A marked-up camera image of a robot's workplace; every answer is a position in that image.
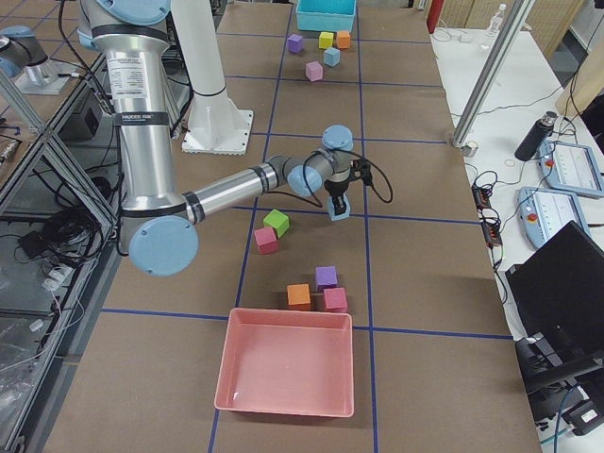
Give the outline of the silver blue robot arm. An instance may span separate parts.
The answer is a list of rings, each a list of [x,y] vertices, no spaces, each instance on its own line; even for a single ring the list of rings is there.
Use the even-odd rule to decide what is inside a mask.
[[[210,4],[82,1],[79,8],[81,43],[102,53],[108,65],[126,181],[122,241],[138,269],[155,277],[181,272],[197,254],[197,224],[284,184],[301,196],[325,189],[330,217],[348,215],[352,135],[341,125],[328,127],[322,147],[304,159],[276,156],[180,193],[171,142],[176,118],[161,61],[169,46],[168,23],[175,26],[193,93],[184,150],[241,155],[253,123],[253,112],[237,108],[227,94]]]

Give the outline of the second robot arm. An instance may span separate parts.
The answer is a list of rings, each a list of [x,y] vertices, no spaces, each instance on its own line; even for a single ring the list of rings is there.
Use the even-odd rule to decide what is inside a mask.
[[[1,71],[24,94],[59,95],[67,83],[33,31],[24,25],[1,30]]]

